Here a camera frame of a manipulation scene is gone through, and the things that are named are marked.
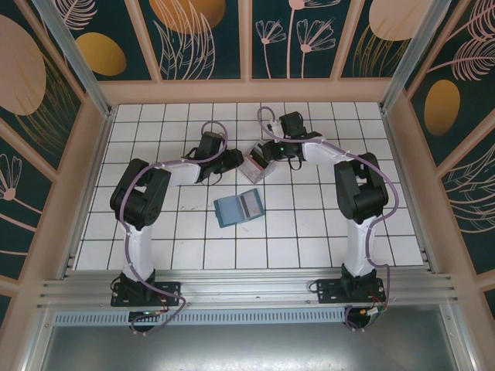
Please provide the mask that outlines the clear acrylic card box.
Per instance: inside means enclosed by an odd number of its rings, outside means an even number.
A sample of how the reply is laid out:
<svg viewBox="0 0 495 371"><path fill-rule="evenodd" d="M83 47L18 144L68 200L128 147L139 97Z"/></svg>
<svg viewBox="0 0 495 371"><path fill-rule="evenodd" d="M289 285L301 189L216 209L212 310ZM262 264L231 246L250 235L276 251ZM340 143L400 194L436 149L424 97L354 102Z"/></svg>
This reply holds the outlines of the clear acrylic card box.
<svg viewBox="0 0 495 371"><path fill-rule="evenodd" d="M251 150L251 148L243 154L244 159L249 158L250 160L252 160L252 157L251 157L251 154L250 154L250 150ZM263 173L263 176L262 176L262 178L261 178L261 179L259 179L259 181L258 181L258 182L253 183L253 182L250 182L250 181L249 181L246 177L245 177L245 178L246 178L246 179L247 179L247 180L248 180L251 184L255 185L255 184L258 184L259 182L261 182L261 181L262 181L264 178L266 178L268 175L270 175L270 174L271 174L274 170L275 170L275 162L274 162L274 161L270 161L270 164L268 165L268 167L267 167L267 168L265 168L264 173Z"/></svg>

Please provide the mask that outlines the aluminium frame post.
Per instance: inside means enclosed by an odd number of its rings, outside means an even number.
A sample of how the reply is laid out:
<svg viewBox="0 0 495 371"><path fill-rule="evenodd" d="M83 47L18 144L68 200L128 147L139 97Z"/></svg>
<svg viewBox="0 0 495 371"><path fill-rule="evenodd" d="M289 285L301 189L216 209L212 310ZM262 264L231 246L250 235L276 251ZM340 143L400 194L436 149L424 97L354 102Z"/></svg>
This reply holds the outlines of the aluminium frame post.
<svg viewBox="0 0 495 371"><path fill-rule="evenodd" d="M432 0L428 6L381 99L380 109L383 116L387 116L393 108L442 21L448 18L446 15L451 4L452 0Z"/></svg>
<svg viewBox="0 0 495 371"><path fill-rule="evenodd" d="M69 29L64 25L56 6L52 0L32 0L42 20L45 21L48 29L57 41L62 51L65 53L68 62L72 65L74 72L79 77L84 85L86 92L89 94L92 101L95 103L99 112L109 118L112 111L112 106L108 103L101 90L98 82L87 65L83 55L80 53L75 39L71 35Z"/></svg>

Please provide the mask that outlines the grey metal sheet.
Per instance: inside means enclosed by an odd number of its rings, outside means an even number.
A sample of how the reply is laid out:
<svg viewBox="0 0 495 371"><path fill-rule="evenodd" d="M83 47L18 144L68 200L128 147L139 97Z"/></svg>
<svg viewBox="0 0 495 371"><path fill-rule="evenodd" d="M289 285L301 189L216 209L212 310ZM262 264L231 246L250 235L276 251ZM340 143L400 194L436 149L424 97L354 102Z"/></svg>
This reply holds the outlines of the grey metal sheet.
<svg viewBox="0 0 495 371"><path fill-rule="evenodd" d="M55 327L29 371L479 371L437 316L343 325Z"/></svg>

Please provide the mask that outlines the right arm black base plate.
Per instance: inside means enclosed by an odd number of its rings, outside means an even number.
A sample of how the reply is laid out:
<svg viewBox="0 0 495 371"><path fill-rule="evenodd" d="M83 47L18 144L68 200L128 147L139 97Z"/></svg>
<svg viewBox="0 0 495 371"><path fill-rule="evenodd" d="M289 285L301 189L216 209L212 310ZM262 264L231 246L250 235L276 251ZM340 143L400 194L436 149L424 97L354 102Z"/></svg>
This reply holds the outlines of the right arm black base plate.
<svg viewBox="0 0 495 371"><path fill-rule="evenodd" d="M348 285L340 279L320 279L316 281L316 290L320 304L367 304L375 298L381 302L386 300L384 283L380 278Z"/></svg>

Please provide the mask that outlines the pink credit card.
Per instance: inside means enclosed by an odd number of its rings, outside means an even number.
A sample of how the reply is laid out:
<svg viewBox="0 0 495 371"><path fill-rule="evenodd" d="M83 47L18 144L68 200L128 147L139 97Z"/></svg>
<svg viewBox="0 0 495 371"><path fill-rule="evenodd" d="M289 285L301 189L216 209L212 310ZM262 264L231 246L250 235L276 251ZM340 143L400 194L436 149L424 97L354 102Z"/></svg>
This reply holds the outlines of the pink credit card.
<svg viewBox="0 0 495 371"><path fill-rule="evenodd" d="M259 179L262 178L265 170L257 162L253 162L249 158L246 158L237 169L244 177L253 183L258 182Z"/></svg>

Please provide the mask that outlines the grey card with black stripe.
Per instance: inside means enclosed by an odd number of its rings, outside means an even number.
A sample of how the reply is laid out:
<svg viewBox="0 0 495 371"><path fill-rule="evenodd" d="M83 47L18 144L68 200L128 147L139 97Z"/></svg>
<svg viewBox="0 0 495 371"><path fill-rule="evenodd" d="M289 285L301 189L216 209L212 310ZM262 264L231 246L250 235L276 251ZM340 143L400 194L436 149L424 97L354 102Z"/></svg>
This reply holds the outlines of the grey card with black stripe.
<svg viewBox="0 0 495 371"><path fill-rule="evenodd" d="M265 208L263 207L263 202L257 189L243 192L238 198L243 213L243 223L265 215Z"/></svg>

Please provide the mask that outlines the teal card holder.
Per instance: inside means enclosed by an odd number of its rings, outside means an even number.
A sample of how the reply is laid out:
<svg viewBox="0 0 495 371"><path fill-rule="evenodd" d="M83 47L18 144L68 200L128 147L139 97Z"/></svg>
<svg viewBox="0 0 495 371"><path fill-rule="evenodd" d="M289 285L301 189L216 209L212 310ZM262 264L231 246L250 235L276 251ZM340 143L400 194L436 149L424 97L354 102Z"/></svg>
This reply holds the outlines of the teal card holder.
<svg viewBox="0 0 495 371"><path fill-rule="evenodd" d="M215 216L220 228L243 223L243 213L238 196L223 197L213 202Z"/></svg>

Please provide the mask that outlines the aluminium mounting rail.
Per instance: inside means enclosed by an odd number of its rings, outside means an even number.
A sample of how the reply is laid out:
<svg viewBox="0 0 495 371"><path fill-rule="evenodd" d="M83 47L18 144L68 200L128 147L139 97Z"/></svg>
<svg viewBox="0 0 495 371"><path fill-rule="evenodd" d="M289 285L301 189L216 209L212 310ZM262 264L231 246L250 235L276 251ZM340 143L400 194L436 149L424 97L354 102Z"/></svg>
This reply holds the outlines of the aluminium mounting rail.
<svg viewBox="0 0 495 371"><path fill-rule="evenodd" d="M35 303L51 310L106 310L115 271L71 271L63 280L44 281ZM448 274L396 267L378 272L391 281L390 305L437 305L457 301ZM157 281L178 281L190 309L315 307L309 285L340 277L337 268L158 271Z"/></svg>

